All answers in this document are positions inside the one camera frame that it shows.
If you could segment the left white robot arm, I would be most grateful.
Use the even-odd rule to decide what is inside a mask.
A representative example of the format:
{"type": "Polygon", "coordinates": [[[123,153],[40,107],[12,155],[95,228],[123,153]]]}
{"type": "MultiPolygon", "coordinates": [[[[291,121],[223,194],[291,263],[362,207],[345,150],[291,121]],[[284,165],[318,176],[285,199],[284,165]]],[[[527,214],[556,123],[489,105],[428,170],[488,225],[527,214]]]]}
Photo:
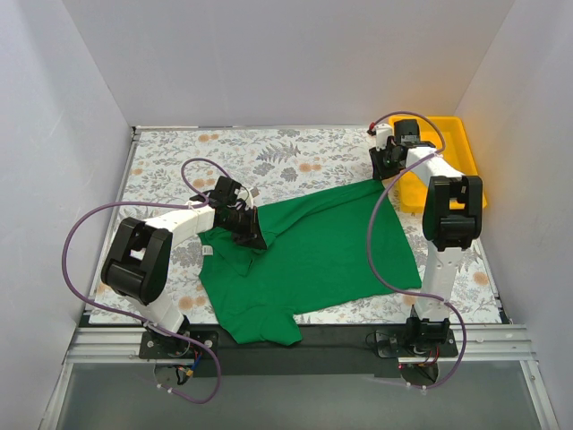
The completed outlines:
{"type": "Polygon", "coordinates": [[[265,250],[258,210],[242,185],[221,176],[197,206],[146,220],[121,221],[107,252],[100,278],[135,306],[144,322],[155,325],[159,346],[169,357],[183,357],[191,346],[188,320],[166,292],[171,251],[182,242],[222,228],[236,245],[265,250]]]}

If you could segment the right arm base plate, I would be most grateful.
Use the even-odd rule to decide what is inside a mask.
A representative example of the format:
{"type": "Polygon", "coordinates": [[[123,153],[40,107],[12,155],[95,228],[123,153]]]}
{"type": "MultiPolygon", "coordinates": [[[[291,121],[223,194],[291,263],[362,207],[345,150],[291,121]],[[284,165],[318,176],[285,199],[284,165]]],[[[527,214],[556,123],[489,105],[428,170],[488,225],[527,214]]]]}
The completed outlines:
{"type": "Polygon", "coordinates": [[[365,344],[380,358],[454,358],[458,356],[452,330],[446,336],[415,336],[404,324],[376,326],[365,336],[365,344]]]}

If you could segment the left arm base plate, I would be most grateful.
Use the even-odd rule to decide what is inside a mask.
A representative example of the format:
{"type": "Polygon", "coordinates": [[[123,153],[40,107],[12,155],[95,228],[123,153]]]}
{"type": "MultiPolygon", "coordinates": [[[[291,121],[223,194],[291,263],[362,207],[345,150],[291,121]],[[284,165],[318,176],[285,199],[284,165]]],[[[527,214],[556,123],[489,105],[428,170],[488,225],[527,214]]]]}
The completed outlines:
{"type": "MultiPolygon", "coordinates": [[[[218,333],[216,331],[186,331],[184,336],[204,344],[213,352],[217,351],[218,333]]],[[[141,359],[192,359],[210,358],[210,354],[193,342],[154,331],[145,331],[141,337],[138,357],[141,359]]]]}

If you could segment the green t shirt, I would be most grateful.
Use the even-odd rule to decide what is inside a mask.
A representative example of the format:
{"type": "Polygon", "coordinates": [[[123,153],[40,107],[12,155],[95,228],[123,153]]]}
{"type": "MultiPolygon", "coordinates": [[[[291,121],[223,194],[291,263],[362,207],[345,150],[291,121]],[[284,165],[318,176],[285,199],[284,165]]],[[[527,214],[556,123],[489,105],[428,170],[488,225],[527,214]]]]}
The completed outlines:
{"type": "Polygon", "coordinates": [[[236,245],[222,228],[201,234],[212,254],[200,280],[222,328],[236,343],[301,340],[295,315],[420,288],[415,257],[383,191],[366,180],[260,207],[266,250],[236,245]]]}

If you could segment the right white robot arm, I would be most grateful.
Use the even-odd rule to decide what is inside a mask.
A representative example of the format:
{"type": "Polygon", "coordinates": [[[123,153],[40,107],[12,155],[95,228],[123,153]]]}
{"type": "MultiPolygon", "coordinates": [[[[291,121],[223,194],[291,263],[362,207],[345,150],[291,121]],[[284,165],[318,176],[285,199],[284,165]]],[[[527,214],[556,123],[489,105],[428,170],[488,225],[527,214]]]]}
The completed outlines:
{"type": "Polygon", "coordinates": [[[412,295],[415,304],[406,322],[376,334],[379,353],[385,357],[437,357],[441,347],[457,354],[450,298],[464,252],[482,231],[482,179],[453,168],[442,156],[443,145],[423,140],[421,119],[407,113],[393,125],[379,119],[367,130],[375,139],[369,150],[373,179],[395,184],[413,173],[427,190],[422,230],[428,251],[422,286],[412,295]]]}

